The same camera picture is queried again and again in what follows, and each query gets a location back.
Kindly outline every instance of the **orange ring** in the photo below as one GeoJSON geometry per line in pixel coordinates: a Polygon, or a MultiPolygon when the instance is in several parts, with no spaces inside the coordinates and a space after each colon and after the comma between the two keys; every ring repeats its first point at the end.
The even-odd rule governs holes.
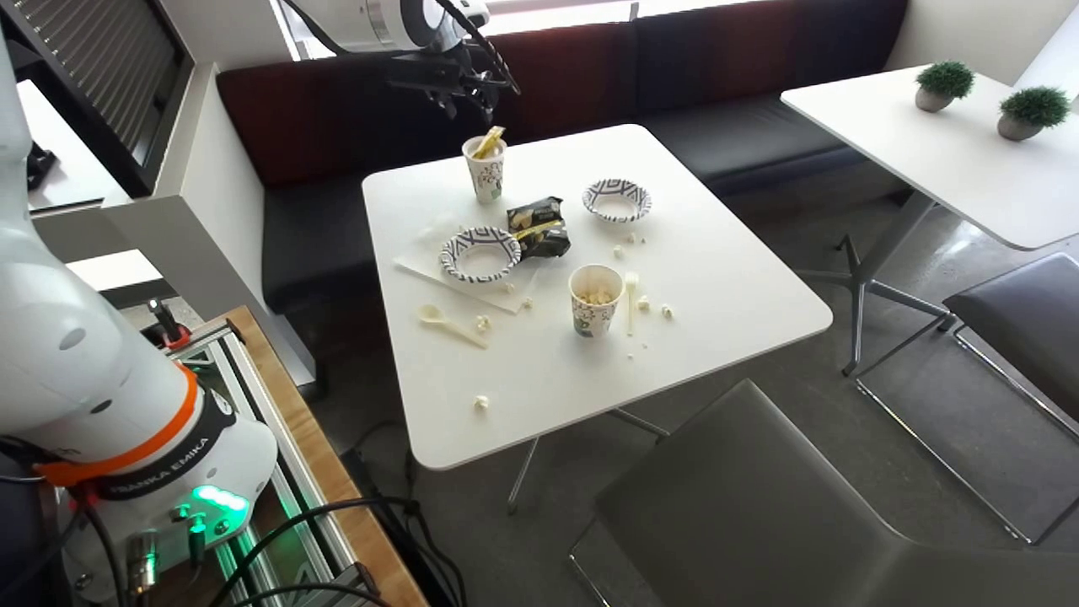
{"type": "Polygon", "coordinates": [[[166,428],[157,428],[153,437],[144,437],[142,445],[104,458],[104,461],[40,461],[37,473],[53,481],[53,485],[77,485],[98,474],[113,474],[122,470],[137,466],[142,458],[161,452],[191,417],[194,417],[194,395],[199,395],[199,380],[188,368],[180,368],[188,380],[180,413],[169,417],[166,428]]]}

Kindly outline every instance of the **white wall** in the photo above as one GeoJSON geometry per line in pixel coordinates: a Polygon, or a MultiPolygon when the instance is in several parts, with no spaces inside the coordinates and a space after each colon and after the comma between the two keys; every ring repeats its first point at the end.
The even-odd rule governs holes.
{"type": "Polygon", "coordinates": [[[289,62],[276,0],[161,0],[194,65],[251,68],[289,62]]]}
{"type": "Polygon", "coordinates": [[[1062,89],[1074,98],[1079,109],[1079,6],[1070,21],[1047,37],[1040,56],[1022,72],[1019,86],[1025,89],[1062,89]]]}
{"type": "Polygon", "coordinates": [[[245,291],[262,292],[262,183],[225,114],[215,74],[215,65],[194,65],[154,196],[186,199],[245,291]]]}
{"type": "Polygon", "coordinates": [[[910,0],[893,65],[969,62],[1015,86],[1079,0],[910,0]]]}

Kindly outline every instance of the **spoon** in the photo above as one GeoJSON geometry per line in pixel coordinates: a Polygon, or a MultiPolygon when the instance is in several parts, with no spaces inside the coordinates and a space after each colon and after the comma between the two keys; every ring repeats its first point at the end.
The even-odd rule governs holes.
{"type": "Polygon", "coordinates": [[[434,329],[442,329],[442,333],[448,333],[448,338],[460,338],[460,340],[487,352],[487,340],[482,340],[482,338],[475,338],[475,333],[462,329],[460,323],[451,323],[448,316],[442,316],[438,308],[420,308],[420,312],[417,312],[417,323],[420,323],[420,326],[434,326],[434,329]]]}

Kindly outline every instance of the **green plant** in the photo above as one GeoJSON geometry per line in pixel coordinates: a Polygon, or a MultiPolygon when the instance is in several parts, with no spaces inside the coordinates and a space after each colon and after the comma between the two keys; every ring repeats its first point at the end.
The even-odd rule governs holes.
{"type": "Polygon", "coordinates": [[[973,86],[973,74],[958,62],[943,62],[943,65],[925,68],[918,74],[918,86],[943,98],[964,98],[973,86]]]}
{"type": "Polygon", "coordinates": [[[1010,114],[1015,123],[1047,129],[1064,123],[1070,98],[1056,89],[1025,89],[1004,98],[1002,113],[1010,114]]]}

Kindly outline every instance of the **window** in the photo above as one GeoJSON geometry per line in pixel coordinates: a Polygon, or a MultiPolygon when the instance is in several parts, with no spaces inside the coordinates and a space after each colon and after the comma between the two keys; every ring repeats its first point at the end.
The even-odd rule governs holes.
{"type": "Polygon", "coordinates": [[[4,37],[128,196],[147,196],[191,56],[153,0],[0,0],[4,37]]]}

